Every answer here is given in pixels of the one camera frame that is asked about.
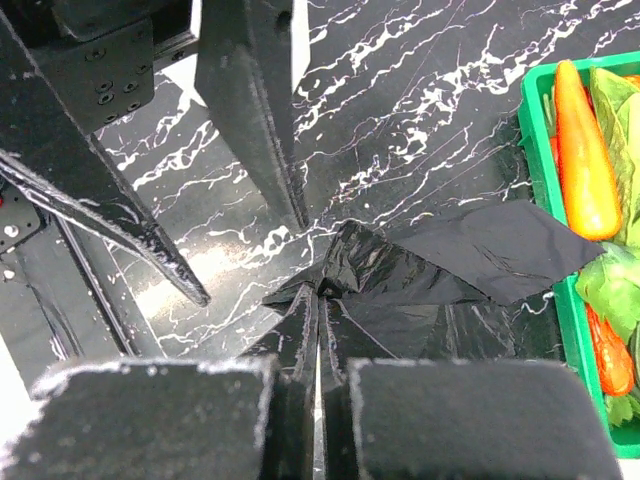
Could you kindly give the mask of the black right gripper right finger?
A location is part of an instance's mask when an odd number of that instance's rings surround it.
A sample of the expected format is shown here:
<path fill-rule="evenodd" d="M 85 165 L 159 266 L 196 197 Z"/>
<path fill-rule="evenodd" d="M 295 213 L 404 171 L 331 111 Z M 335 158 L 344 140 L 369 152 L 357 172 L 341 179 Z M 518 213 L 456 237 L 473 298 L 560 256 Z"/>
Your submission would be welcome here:
<path fill-rule="evenodd" d="M 330 479 L 618 479 L 577 376 L 544 360 L 402 358 L 319 306 Z"/>

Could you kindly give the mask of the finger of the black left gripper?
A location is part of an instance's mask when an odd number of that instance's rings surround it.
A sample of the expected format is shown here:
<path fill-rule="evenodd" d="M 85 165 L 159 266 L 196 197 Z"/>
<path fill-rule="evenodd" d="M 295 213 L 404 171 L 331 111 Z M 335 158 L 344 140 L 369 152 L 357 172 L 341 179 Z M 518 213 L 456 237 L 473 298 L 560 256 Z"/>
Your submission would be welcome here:
<path fill-rule="evenodd" d="M 267 204 L 291 228 L 309 223 L 296 171 L 291 1 L 203 2 L 195 89 Z"/>

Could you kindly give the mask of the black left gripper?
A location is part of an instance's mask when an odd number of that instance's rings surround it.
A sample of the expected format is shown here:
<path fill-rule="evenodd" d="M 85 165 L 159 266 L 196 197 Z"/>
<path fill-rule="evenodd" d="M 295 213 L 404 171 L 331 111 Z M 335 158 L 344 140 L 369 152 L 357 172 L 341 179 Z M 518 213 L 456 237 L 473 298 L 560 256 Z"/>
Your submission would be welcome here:
<path fill-rule="evenodd" d="M 207 305 L 171 238 L 97 139 L 83 133 L 150 103 L 155 71 L 193 52 L 192 2 L 4 1 L 1 10 L 2 177 Z"/>

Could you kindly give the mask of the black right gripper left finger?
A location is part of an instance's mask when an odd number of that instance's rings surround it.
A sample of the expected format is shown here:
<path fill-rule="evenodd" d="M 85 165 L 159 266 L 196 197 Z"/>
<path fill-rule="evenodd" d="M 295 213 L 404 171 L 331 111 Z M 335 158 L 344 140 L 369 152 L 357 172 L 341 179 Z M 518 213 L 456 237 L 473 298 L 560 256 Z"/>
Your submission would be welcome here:
<path fill-rule="evenodd" d="M 69 361 L 1 450 L 5 479 L 309 479 L 319 299 L 303 284 L 238 357 Z"/>

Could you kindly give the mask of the black trash bag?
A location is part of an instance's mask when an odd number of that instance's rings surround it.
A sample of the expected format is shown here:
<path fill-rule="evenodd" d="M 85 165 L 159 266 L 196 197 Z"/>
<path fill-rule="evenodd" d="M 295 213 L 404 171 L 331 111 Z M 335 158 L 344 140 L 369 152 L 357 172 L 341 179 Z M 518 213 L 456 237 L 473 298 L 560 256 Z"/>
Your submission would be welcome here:
<path fill-rule="evenodd" d="M 556 324 L 527 323 L 522 304 L 601 253 L 526 200 L 429 218 L 395 237 L 349 220 L 321 261 L 262 302 L 284 312 L 317 297 L 343 355 L 551 358 Z"/>

